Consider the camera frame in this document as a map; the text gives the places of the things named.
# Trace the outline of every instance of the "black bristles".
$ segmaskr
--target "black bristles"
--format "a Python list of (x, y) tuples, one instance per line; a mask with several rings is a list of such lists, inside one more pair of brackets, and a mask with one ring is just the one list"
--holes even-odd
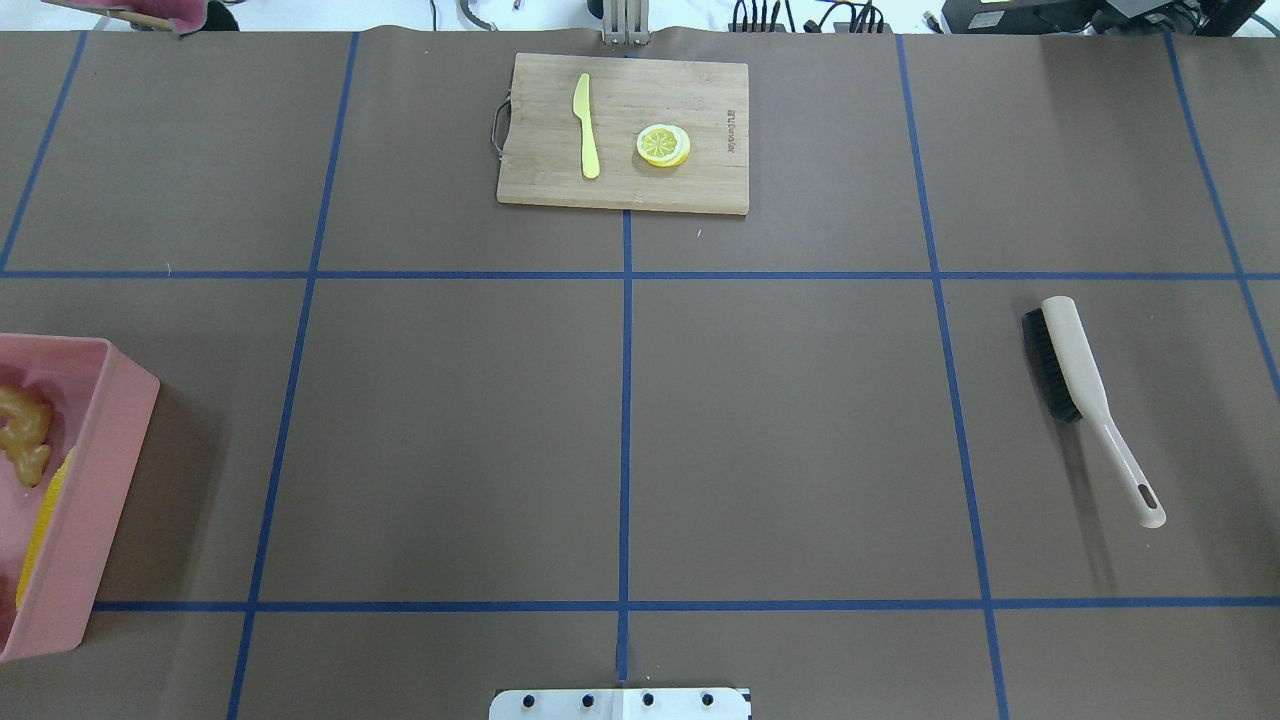
[(1048, 414), (1060, 423), (1074, 423), (1080, 419), (1080, 409), (1071, 401), (1071, 391), (1066, 388), (1062, 368), (1057, 364), (1053, 351), (1053, 338), (1048, 334), (1044, 311), (1039, 307), (1023, 318), (1023, 340), (1027, 343), (1027, 360), (1036, 373)]

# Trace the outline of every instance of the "knife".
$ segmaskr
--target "knife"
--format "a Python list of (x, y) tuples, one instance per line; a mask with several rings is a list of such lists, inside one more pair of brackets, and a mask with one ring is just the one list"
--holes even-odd
[(582, 177), (600, 177), (600, 156), (595, 154), (595, 133), (591, 132), (591, 76), (582, 73), (573, 90), (573, 114), (582, 120)]

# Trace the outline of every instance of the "wooden stick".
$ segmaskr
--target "wooden stick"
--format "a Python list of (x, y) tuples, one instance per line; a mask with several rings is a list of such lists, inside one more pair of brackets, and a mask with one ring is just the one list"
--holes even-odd
[(93, 13), (95, 15), (106, 15), (118, 20), (124, 20), (127, 23), (146, 26), (152, 29), (163, 29), (173, 32), (173, 23), (161, 18), (152, 18), (151, 15), (143, 15), (142, 13), (132, 13), (129, 10), (108, 10), (105, 8), (82, 8), (79, 5), (73, 5), (69, 0), (41, 0), (50, 5), (58, 5), (59, 8), (69, 8), (72, 10), (83, 10), (86, 13)]

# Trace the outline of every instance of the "pink object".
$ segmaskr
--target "pink object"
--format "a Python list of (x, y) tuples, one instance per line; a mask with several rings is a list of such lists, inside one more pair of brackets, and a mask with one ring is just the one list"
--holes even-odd
[(72, 6), (99, 8), (102, 10), (132, 10), (165, 19), (173, 23), (173, 29), (178, 35), (196, 32), (205, 27), (209, 14), (206, 0), (72, 0)]
[[(52, 446), (27, 489), (0, 457), (0, 662), (70, 650), (84, 638), (142, 450), (160, 380), (97, 338), (0, 333), (0, 384), (38, 392), (54, 406)], [(45, 547), (15, 605), (18, 577), (49, 479), (76, 448)]]

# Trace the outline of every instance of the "pink container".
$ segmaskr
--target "pink container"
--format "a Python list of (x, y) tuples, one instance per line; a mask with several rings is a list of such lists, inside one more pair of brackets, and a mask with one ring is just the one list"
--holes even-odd
[[(160, 380), (110, 342), (0, 333), (0, 384), (54, 406), (44, 480), (27, 489), (0, 455), (0, 662), (70, 650), (84, 638)], [(76, 456), (17, 607), (18, 578), (49, 479)]]

